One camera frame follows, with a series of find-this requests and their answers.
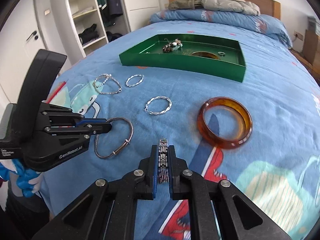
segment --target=blue pillowcase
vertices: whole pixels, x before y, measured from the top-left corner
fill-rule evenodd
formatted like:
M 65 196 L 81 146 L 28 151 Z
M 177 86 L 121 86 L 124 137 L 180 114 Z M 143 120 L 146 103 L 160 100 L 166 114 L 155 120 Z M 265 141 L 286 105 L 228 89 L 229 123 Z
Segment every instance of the blue pillowcase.
M 171 20 L 194 20 L 231 25 L 265 34 L 275 40 L 279 40 L 288 48 L 292 47 L 291 38 L 284 24 L 280 20 L 265 14 L 253 16 L 235 12 L 208 11 L 205 9 L 176 11 L 166 9 L 150 17 L 151 23 Z

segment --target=blue comforter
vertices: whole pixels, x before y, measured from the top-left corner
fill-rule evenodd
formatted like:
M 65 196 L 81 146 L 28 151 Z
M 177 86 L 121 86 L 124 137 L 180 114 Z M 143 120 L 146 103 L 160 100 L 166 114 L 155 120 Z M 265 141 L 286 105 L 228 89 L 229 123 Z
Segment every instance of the blue comforter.
M 121 52 L 158 33 L 196 33 L 238 40 L 247 65 L 243 83 L 174 69 L 121 65 Z M 94 92 L 92 82 L 102 73 L 111 73 L 120 82 L 120 94 Z M 144 81 L 126 87 L 126 80 L 135 74 L 145 75 Z M 136 169 L 139 161 L 150 155 L 151 145 L 165 137 L 190 169 L 212 181 L 231 180 L 293 240 L 305 237 L 319 218 L 320 89 L 278 40 L 217 23 L 159 22 L 94 51 L 63 73 L 54 86 L 61 81 L 67 84 L 55 103 L 69 105 L 86 117 L 125 117 L 133 123 L 134 134 L 131 144 L 110 159 L 102 160 L 94 154 L 91 138 L 87 152 L 47 171 L 41 193 L 53 214 L 62 211 L 96 179 L 112 181 Z M 101 89 L 114 91 L 117 85 L 108 81 Z M 158 116 L 144 112 L 147 101 L 155 96 L 169 97 L 171 110 Z M 251 114 L 252 134 L 240 148 L 211 147 L 198 132 L 199 108 L 218 96 L 239 101 Z M 156 100 L 149 110 L 157 112 L 166 107 L 166 100 Z M 207 116 L 210 128 L 222 136 L 229 133 L 233 121 L 219 111 Z M 99 152 L 108 155 L 128 133 L 126 123 L 115 122 L 111 132 L 100 136 Z M 170 200 L 166 184 L 158 185 L 154 201 L 138 202 L 136 222 L 138 240 L 190 237 L 187 203 Z

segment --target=green tray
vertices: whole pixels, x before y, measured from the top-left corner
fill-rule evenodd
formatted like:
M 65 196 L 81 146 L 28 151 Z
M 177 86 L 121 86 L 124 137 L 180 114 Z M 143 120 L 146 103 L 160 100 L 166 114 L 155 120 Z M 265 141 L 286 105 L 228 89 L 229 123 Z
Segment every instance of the green tray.
M 169 53 L 162 47 L 175 39 L 181 40 L 183 47 Z M 191 56 L 193 52 L 213 53 L 220 59 Z M 245 61 L 238 41 L 195 34 L 158 34 L 119 55 L 122 65 L 163 67 L 199 72 L 242 82 Z

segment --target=orange bangle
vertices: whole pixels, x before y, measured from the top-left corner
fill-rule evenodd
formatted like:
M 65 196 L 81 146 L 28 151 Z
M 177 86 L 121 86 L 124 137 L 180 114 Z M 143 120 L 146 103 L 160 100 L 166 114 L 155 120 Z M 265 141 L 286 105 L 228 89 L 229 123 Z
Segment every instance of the orange bangle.
M 210 130 L 207 123 L 205 122 L 204 113 L 208 109 L 215 106 L 228 106 L 236 110 L 242 116 L 245 124 L 245 129 L 244 133 L 239 138 L 227 140 L 215 135 Z M 211 98 L 206 101 L 199 110 L 197 123 L 202 137 L 207 140 L 212 146 L 217 146 L 222 149 L 233 149 L 239 147 L 247 141 L 252 131 L 252 120 L 248 110 L 239 102 L 225 97 Z

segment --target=twisted silver bracelet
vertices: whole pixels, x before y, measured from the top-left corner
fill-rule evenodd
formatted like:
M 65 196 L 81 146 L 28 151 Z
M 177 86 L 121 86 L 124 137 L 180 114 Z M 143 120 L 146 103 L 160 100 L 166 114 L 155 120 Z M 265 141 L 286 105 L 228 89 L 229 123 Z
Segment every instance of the twisted silver bracelet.
M 132 79 L 132 78 L 134 78 L 134 77 L 141 77 L 141 79 L 140 79 L 139 82 L 137 82 L 137 83 L 135 83 L 135 84 L 133 84 L 133 85 L 129 85 L 128 82 L 130 81 L 130 79 Z M 127 87 L 129 87 L 129 88 L 135 87 L 135 86 L 139 85 L 139 84 L 143 81 L 143 78 L 144 78 L 144 75 L 133 75 L 133 76 L 131 76 L 130 78 L 128 78 L 128 80 L 127 80 L 127 82 L 125 83 L 125 85 L 126 85 Z
M 99 79 L 103 78 L 103 77 L 105 77 L 105 80 L 104 80 L 100 85 L 96 86 L 96 82 L 97 82 Z M 111 78 L 115 83 L 117 83 L 117 85 L 119 86 L 118 91 L 115 91 L 115 92 L 102 92 L 102 91 L 99 91 L 97 88 L 99 88 L 99 87 L 101 87 L 102 85 L 104 85 L 104 84 L 109 80 L 109 78 Z M 101 74 L 100 76 L 98 76 L 98 77 L 94 80 L 94 82 L 93 82 L 92 85 L 93 85 L 94 89 L 95 89 L 99 94 L 102 94 L 102 95 L 114 95 L 114 94 L 118 94 L 118 93 L 120 93 L 120 92 L 122 91 L 122 86 L 119 84 L 119 82 L 118 82 L 115 78 L 112 77 L 111 74 Z
M 159 113 L 158 113 L 158 112 L 148 111 L 148 106 L 150 105 L 150 103 L 151 103 L 153 100 L 156 100 L 156 99 L 159 99 L 159 98 L 168 100 L 169 106 L 167 107 L 167 109 L 165 109 L 165 110 L 163 110 L 163 111 L 161 111 L 161 112 L 159 112 Z M 164 114 L 165 112 L 169 111 L 170 108 L 171 108 L 171 106 L 172 106 L 172 102 L 171 102 L 170 98 L 167 98 L 167 97 L 165 97 L 165 96 L 159 96 L 159 97 L 151 98 L 151 99 L 148 101 L 148 103 L 146 104 L 146 108 L 144 109 L 144 111 L 145 111 L 145 112 L 149 112 L 149 114 L 159 115 L 159 114 Z

